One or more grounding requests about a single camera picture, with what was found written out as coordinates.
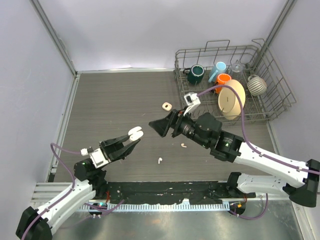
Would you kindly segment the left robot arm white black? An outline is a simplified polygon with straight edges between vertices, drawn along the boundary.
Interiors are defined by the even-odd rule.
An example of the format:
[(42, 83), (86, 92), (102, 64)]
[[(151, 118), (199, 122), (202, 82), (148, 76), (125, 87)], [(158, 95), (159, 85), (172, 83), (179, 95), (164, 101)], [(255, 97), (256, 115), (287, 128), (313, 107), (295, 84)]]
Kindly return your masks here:
[(26, 208), (19, 220), (16, 236), (21, 240), (51, 240), (61, 225), (82, 205), (93, 198), (100, 200), (107, 192), (106, 165), (124, 160), (141, 141), (141, 129), (101, 141), (97, 149), (83, 148), (86, 159), (77, 162), (70, 173), (72, 183), (47, 203)]

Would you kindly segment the white charging case gold trim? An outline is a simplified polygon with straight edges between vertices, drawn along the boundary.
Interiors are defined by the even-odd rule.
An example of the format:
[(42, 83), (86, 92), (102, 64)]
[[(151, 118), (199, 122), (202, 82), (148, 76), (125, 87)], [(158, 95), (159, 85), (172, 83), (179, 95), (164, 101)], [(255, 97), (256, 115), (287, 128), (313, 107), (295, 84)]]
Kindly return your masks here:
[(144, 135), (142, 127), (136, 126), (128, 131), (129, 141), (134, 142), (139, 140)]

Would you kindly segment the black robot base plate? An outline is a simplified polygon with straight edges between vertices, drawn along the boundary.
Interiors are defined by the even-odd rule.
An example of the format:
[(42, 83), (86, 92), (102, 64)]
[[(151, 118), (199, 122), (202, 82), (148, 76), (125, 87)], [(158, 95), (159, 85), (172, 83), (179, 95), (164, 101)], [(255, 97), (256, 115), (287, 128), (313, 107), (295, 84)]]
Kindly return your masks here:
[(104, 182), (94, 184), (95, 199), (108, 199), (111, 204), (124, 201), (132, 205), (173, 205), (188, 199), (191, 205), (220, 204), (223, 199), (255, 198), (219, 181), (143, 181)]

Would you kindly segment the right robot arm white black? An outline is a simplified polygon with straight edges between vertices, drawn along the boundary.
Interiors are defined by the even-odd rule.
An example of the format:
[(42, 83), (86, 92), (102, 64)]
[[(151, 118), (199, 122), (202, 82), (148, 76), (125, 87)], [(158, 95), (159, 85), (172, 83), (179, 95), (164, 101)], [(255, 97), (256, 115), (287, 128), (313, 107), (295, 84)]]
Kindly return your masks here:
[(266, 174), (251, 176), (232, 172), (226, 193), (233, 198), (240, 194), (266, 193), (287, 196), (292, 202), (309, 208), (317, 205), (320, 163), (317, 160), (298, 161), (264, 150), (244, 138), (222, 130), (222, 122), (204, 113), (193, 120), (183, 110), (172, 110), (166, 117), (148, 124), (162, 138), (172, 129), (174, 138), (183, 135), (223, 162), (246, 165)]

